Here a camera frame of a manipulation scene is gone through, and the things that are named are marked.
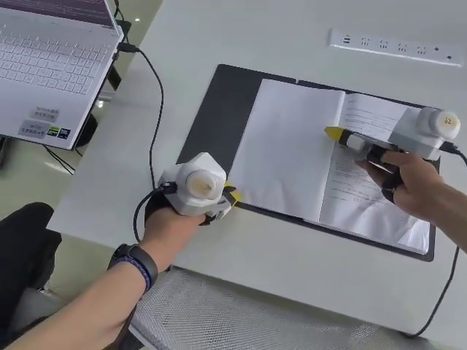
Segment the laptop sticker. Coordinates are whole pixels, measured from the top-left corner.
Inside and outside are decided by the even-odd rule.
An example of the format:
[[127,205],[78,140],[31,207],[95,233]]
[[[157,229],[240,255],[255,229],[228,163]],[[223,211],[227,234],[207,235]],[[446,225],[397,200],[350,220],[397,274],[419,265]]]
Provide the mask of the laptop sticker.
[[70,136],[71,130],[70,129],[60,129],[60,132],[58,133],[58,138],[66,140],[68,139],[68,136]]
[[49,129],[49,131],[47,132],[47,135],[48,135],[48,136],[57,137],[59,131],[60,131],[60,128],[59,128],[59,127],[57,127],[57,126],[51,126],[50,129]]
[[20,126],[18,135],[43,139],[49,130],[50,124],[35,120],[25,120]]
[[59,115],[60,111],[58,109],[36,107],[36,109],[31,111],[31,118],[44,120],[49,123],[56,122]]

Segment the laptop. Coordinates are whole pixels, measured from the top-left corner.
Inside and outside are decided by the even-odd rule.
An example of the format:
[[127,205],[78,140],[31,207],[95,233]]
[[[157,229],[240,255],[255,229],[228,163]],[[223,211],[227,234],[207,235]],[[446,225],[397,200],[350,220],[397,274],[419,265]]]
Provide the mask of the laptop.
[[106,0],[0,0],[0,135],[72,149],[123,32]]

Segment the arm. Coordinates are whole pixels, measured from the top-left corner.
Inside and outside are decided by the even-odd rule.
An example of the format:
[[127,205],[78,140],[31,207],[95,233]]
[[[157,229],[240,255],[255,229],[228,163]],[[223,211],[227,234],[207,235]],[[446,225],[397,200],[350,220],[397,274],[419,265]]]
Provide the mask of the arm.
[[[203,220],[181,217],[171,209],[157,211],[147,221],[141,247],[158,270],[164,271]],[[145,287],[141,273],[132,264],[121,262],[7,349],[102,349],[116,339]]]
[[[429,221],[467,252],[467,196],[444,183],[430,163],[411,153],[386,152],[382,161],[398,166],[404,185],[394,203],[406,213]],[[358,163],[381,186],[383,173],[370,163]]]

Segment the desk surface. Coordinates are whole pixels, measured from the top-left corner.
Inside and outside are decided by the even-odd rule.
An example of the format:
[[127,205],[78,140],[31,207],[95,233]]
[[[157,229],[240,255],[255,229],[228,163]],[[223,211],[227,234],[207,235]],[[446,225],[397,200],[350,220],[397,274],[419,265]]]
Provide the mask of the desk surface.
[[[332,27],[466,46],[463,1],[171,0],[141,48],[163,80],[166,107],[155,174],[177,159],[219,63],[373,93],[467,115],[466,68],[326,46]],[[107,246],[134,242],[131,222],[150,190],[148,149],[160,93],[141,56],[82,160],[49,228]],[[458,138],[467,150],[467,128]],[[465,190],[467,170],[446,156],[441,173]],[[202,231],[177,265],[368,322],[414,332],[447,279],[454,244],[438,232],[435,260],[420,262],[250,211]],[[466,347],[467,260],[425,336]]]

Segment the black cable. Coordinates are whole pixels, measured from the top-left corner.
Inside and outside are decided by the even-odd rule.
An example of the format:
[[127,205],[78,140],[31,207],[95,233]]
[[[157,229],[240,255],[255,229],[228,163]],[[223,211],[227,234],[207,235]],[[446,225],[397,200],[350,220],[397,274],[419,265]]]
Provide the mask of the black cable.
[[134,233],[134,238],[136,239],[136,241],[139,243],[141,242],[141,238],[139,237],[139,234],[138,234],[138,225],[137,225],[137,222],[138,222],[138,215],[139,215],[139,211],[141,210],[141,208],[143,207],[143,205],[151,198],[153,197],[156,193],[158,193],[159,191],[161,191],[160,188],[156,188],[155,190],[152,190],[151,192],[149,192],[146,197],[144,197],[143,199],[141,199],[141,202],[138,203],[138,206],[136,206],[136,209],[134,211],[134,215],[133,215],[133,233]]
[[114,17],[117,18],[117,16],[120,14],[122,21],[125,21],[125,16],[123,16],[123,12],[120,9],[120,0],[115,0],[115,12],[114,12]]
[[47,153],[55,160],[57,160],[57,162],[60,163],[60,165],[66,170],[68,171],[68,173],[70,175],[73,175],[74,172],[76,171],[75,168],[73,168],[69,163],[67,163],[63,158],[59,157],[54,151],[52,151],[49,147],[45,146],[45,145],[42,145],[45,150],[47,151]]
[[[444,150],[444,151],[446,151],[448,153],[451,153],[453,155],[460,156],[463,159],[466,166],[467,166],[467,157],[460,150],[458,150],[458,148],[454,144],[445,143],[445,145],[443,145],[443,147],[441,147],[441,150]],[[456,266],[458,264],[459,251],[460,251],[459,247],[456,246],[455,251],[454,251],[454,258],[452,259],[451,272],[449,274],[449,277],[447,279],[446,284],[444,285],[444,288],[443,288],[441,294],[439,295],[438,301],[436,301],[435,307],[433,308],[433,311],[431,312],[431,315],[428,317],[427,322],[425,323],[425,325],[418,332],[416,332],[414,334],[406,334],[404,332],[401,332],[401,334],[404,337],[409,338],[409,339],[416,338],[416,337],[422,335],[422,333],[424,333],[427,330],[427,328],[430,327],[430,324],[433,321],[433,319],[434,319],[434,317],[436,315],[436,312],[438,311],[438,308],[441,305],[441,303],[442,303],[442,301],[444,299],[444,296],[446,295],[447,290],[449,289],[449,286],[451,285],[452,279],[454,278],[455,268],[456,268]]]
[[[123,15],[122,9],[120,8],[120,0],[115,0],[115,12],[114,12],[114,18],[117,19],[118,15],[121,16],[122,21],[125,21],[125,16]],[[130,40],[128,40],[128,33],[125,34],[123,37],[123,41],[126,42],[127,44],[130,44]]]
[[151,197],[153,197],[154,195],[156,195],[158,193],[170,194],[170,193],[175,193],[176,191],[177,191],[177,184],[175,184],[175,182],[164,182],[161,186],[159,186],[155,190],[152,190],[151,192],[149,192],[146,195],[146,197],[141,199],[141,201],[138,203],[138,206],[136,206],[136,209],[135,209],[134,215],[133,215],[133,233],[134,233],[134,238],[136,239],[136,241],[138,243],[141,242],[141,238],[139,237],[139,234],[138,234],[138,225],[137,225],[138,215],[139,215],[139,211],[141,210],[143,205]]
[[146,54],[142,50],[140,50],[138,47],[136,47],[136,46],[134,46],[132,44],[127,44],[127,43],[121,43],[118,46],[118,49],[120,51],[124,52],[124,53],[141,53],[141,55],[144,57],[147,64],[149,65],[149,67],[153,71],[153,74],[155,75],[155,78],[157,79],[157,81],[159,83],[159,87],[161,89],[161,107],[159,108],[158,121],[156,123],[155,130],[154,130],[154,136],[153,136],[153,139],[151,141],[150,148],[149,148],[149,169],[150,169],[150,174],[151,174],[151,185],[153,186],[153,190],[149,194],[147,194],[146,197],[144,197],[138,203],[138,206],[136,207],[136,210],[135,210],[134,215],[133,215],[133,232],[134,232],[134,236],[135,236],[135,239],[138,242],[140,242],[141,240],[139,239],[138,230],[137,230],[137,227],[136,227],[136,221],[138,219],[139,211],[141,210],[143,205],[151,197],[153,197],[158,191],[161,190],[160,187],[156,188],[156,186],[155,186],[156,181],[155,181],[154,168],[153,168],[153,151],[154,151],[155,140],[158,137],[159,128],[161,126],[163,103],[164,103],[164,91],[163,91],[162,80],[159,77],[159,74],[155,70],[155,68],[154,68],[153,64],[151,63],[150,59],[146,56]]
[[149,67],[153,71],[156,79],[158,80],[159,87],[161,88],[161,107],[159,109],[158,122],[157,122],[156,127],[155,127],[153,140],[151,141],[151,147],[149,148],[149,168],[150,168],[150,172],[151,172],[151,182],[153,184],[153,189],[155,189],[155,178],[154,178],[154,168],[153,168],[153,150],[154,150],[155,140],[156,140],[156,138],[158,136],[159,128],[161,126],[163,102],[164,102],[164,92],[163,92],[163,85],[162,85],[161,78],[159,77],[159,74],[155,71],[153,64],[151,63],[151,61],[149,60],[149,58],[146,56],[146,54],[144,52],[142,52],[140,49],[138,49],[138,52],[142,54],[142,56],[146,60],[147,64],[149,64]]
[[164,91],[163,91],[163,84],[162,80],[159,77],[159,74],[155,71],[155,68],[153,64],[151,63],[150,59],[146,56],[146,54],[136,47],[135,45],[132,44],[126,44],[126,43],[121,43],[118,45],[118,49],[124,53],[141,53],[141,55],[144,57],[146,60],[147,64],[149,64],[149,67],[153,71],[153,74],[155,75],[155,78],[158,80],[159,87],[161,89],[161,107],[159,109],[159,115],[158,115],[158,122],[155,126],[155,131],[154,131],[154,136],[153,140],[151,141],[151,146],[149,148],[149,168],[150,168],[150,173],[151,173],[151,182],[153,184],[153,190],[155,190],[155,177],[154,177],[154,168],[153,168],[153,150],[154,150],[154,145],[155,145],[155,140],[158,136],[159,128],[161,126],[161,120],[162,120],[162,111],[163,111],[163,104],[164,104]]

